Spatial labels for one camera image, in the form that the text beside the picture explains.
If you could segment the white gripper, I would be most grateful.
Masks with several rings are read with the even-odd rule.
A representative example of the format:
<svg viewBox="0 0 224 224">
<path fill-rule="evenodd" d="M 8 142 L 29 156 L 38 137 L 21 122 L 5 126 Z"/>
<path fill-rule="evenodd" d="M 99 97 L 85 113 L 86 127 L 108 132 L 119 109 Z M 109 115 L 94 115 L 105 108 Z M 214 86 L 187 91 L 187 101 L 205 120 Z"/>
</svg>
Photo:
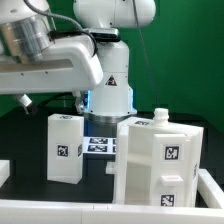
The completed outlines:
<svg viewBox="0 0 224 224">
<path fill-rule="evenodd" d="M 91 39 L 84 35 L 56 39 L 42 55 L 41 62 L 21 64 L 1 54 L 0 95 L 17 94 L 15 99 L 25 113 L 35 115 L 38 107 L 26 94 L 74 92 L 76 111 L 82 114 L 81 91 L 96 88 L 103 78 Z"/>
</svg>

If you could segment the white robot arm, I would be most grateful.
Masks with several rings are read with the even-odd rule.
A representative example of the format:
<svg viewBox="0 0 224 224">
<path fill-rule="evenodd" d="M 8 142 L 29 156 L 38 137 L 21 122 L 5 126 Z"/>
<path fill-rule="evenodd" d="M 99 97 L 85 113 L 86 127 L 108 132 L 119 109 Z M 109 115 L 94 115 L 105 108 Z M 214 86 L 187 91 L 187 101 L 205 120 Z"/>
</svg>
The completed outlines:
<svg viewBox="0 0 224 224">
<path fill-rule="evenodd" d="M 29 96 L 68 92 L 79 114 L 115 123 L 134 115 L 128 84 L 129 48 L 121 28 L 149 25 L 154 0 L 73 0 L 73 25 L 60 31 L 47 0 L 0 0 L 0 95 L 12 95 L 25 111 Z"/>
</svg>

